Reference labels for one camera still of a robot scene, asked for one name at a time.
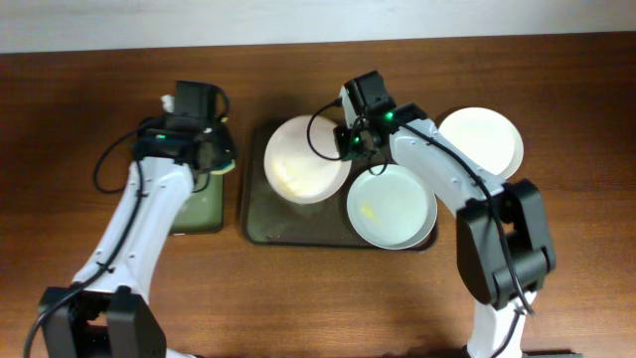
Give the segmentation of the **green and yellow sponge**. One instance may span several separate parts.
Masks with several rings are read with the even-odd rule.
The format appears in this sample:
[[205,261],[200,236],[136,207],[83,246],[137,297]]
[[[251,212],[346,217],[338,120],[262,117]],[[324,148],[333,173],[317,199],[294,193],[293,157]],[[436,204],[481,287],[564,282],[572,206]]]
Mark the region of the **green and yellow sponge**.
[[227,165],[223,167],[218,167],[210,171],[212,175],[225,175],[230,171],[236,168],[236,162],[234,160],[230,161]]

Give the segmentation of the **pale green plate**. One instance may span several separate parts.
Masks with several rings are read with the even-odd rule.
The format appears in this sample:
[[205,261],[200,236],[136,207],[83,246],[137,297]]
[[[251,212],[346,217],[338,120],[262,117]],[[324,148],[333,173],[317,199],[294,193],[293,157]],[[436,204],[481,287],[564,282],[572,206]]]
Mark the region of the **pale green plate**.
[[433,192],[410,170],[395,164],[360,174],[349,189],[346,209],[364,241],[390,251],[428,242],[437,221]]

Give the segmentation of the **white plate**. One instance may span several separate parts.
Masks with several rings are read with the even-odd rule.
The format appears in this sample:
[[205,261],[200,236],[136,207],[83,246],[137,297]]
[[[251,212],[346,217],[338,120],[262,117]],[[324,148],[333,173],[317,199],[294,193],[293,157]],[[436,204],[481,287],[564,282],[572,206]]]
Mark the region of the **white plate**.
[[510,178],[520,168],[524,143],[503,114],[485,107],[465,107],[448,114],[439,132],[473,162],[494,175]]
[[316,155],[307,141],[310,115],[284,121],[269,138],[263,159],[274,192],[295,204],[315,204],[334,195],[346,182],[351,161],[329,161]]

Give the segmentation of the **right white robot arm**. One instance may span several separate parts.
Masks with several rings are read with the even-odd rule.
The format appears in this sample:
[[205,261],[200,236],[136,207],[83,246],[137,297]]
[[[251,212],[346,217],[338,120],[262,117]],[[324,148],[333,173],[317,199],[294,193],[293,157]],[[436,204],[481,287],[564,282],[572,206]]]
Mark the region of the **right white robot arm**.
[[455,217],[458,271],[476,300],[461,356],[523,356],[531,303],[556,267],[538,188],[527,179],[509,183],[474,163],[413,103],[343,109],[349,128],[378,134],[393,161],[422,179]]

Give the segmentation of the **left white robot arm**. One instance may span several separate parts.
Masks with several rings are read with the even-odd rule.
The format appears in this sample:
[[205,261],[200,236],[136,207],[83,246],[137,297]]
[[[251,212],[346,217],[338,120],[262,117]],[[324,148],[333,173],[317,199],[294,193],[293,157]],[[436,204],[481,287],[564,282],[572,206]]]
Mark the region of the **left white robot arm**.
[[133,161],[119,204],[95,250],[68,287],[48,287],[29,332],[51,357],[177,356],[149,307],[152,278],[179,211],[200,174],[234,167],[236,147],[223,126],[135,132]]

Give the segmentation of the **black tray of soapy water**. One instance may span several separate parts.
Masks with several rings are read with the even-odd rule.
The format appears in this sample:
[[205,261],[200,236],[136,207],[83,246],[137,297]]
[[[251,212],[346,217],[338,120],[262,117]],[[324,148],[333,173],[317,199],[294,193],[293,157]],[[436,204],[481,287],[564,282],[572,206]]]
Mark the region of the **black tray of soapy water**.
[[[209,128],[224,126],[217,122]],[[149,117],[140,122],[138,136],[146,129],[166,129],[164,116]],[[179,209],[170,232],[174,235],[202,234],[219,231],[223,227],[224,175],[212,175],[210,172],[193,172],[191,196]]]

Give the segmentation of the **brown serving tray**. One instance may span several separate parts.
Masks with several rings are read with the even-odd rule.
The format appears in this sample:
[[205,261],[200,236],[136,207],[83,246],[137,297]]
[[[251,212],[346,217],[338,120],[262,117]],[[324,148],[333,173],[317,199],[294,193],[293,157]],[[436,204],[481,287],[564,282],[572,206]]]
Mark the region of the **brown serving tray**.
[[[311,246],[325,248],[373,249],[353,229],[346,209],[347,195],[354,180],[362,173],[383,164],[370,164],[366,159],[354,160],[344,185],[328,199],[315,204],[295,204],[274,192],[263,167],[267,142],[284,121],[258,128],[252,136],[250,162],[243,181],[241,227],[244,236],[260,245]],[[307,125],[307,141],[311,150],[318,147],[334,156],[333,121],[317,116]],[[424,251],[436,240],[437,229],[428,242],[411,251]]]

